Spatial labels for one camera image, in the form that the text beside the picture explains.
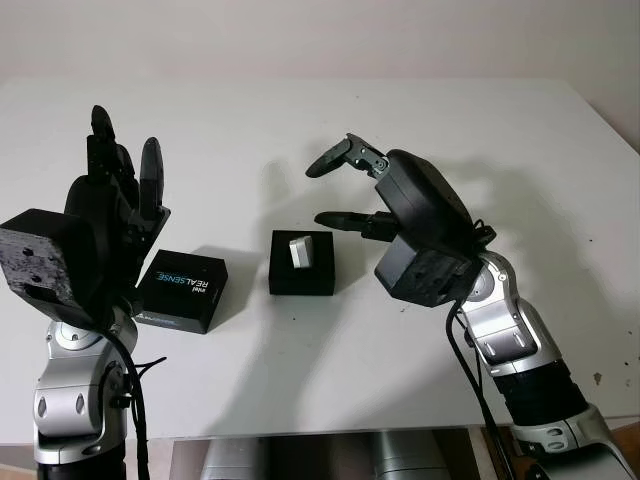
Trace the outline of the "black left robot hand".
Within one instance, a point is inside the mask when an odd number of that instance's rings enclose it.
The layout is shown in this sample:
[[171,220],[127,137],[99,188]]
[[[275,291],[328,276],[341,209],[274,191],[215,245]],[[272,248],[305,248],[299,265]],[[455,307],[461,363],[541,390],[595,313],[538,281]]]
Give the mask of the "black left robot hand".
[[136,283],[170,210],[163,205],[164,163],[158,139],[145,141],[136,172],[100,105],[92,108],[91,128],[86,138],[87,173],[72,183],[64,212],[91,226],[97,254],[92,269],[95,284],[82,307],[95,323],[103,323],[113,305],[141,309]]

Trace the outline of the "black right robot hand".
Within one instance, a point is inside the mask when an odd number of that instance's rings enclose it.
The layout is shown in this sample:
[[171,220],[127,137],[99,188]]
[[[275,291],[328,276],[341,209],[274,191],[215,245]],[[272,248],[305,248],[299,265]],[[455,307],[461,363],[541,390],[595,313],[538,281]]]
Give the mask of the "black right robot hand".
[[430,162],[400,149],[383,153],[348,133],[306,170],[319,178],[348,164],[376,181],[386,212],[322,212],[315,222],[354,231],[371,240],[391,242],[404,233],[420,246],[471,253],[474,227],[470,214],[444,176]]

